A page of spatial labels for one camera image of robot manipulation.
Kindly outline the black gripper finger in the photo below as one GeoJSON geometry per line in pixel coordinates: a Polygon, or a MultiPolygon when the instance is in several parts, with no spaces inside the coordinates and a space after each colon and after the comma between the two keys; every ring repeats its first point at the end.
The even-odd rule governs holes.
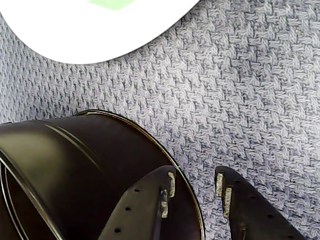
{"type": "Polygon", "coordinates": [[[222,200],[233,240],[304,240],[305,237],[243,178],[227,166],[215,168],[215,195],[222,200]]]}
{"type": "Polygon", "coordinates": [[[100,240],[159,240],[161,222],[175,196],[176,168],[162,165],[149,172],[119,199],[100,240]]]}

